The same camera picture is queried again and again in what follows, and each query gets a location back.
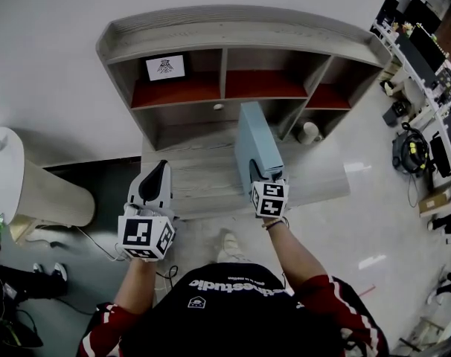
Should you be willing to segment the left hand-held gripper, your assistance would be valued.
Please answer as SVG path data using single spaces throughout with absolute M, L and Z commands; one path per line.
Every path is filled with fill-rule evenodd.
M 129 186 L 124 214 L 118 217 L 118 244 L 131 258 L 163 260 L 176 237 L 173 227 L 172 170 L 166 160 L 139 173 Z

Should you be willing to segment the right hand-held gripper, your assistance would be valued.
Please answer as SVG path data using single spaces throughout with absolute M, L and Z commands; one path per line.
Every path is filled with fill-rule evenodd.
M 250 201 L 257 217 L 280 219 L 284 215 L 288 202 L 289 185 L 280 178 L 269 181 L 263 176 L 256 161 L 249 162 L 249 178 L 251 182 Z

